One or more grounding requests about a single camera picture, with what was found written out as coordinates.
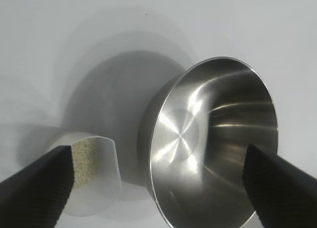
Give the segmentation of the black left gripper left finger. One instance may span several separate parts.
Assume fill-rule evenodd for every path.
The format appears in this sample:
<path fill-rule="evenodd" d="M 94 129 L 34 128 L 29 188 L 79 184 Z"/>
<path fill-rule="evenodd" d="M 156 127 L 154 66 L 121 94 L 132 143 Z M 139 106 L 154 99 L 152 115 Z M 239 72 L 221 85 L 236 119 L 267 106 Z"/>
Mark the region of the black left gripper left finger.
<path fill-rule="evenodd" d="M 53 228 L 70 197 L 70 146 L 58 146 L 0 183 L 2 228 Z"/>

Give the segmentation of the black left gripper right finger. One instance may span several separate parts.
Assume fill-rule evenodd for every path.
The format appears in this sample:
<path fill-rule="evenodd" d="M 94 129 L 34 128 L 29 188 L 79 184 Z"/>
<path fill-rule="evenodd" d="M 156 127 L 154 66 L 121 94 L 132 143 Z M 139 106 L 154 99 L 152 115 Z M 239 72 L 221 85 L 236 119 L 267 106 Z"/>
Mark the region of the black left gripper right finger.
<path fill-rule="evenodd" d="M 317 180 L 262 146 L 250 144 L 243 183 L 265 228 L 315 228 Z"/>

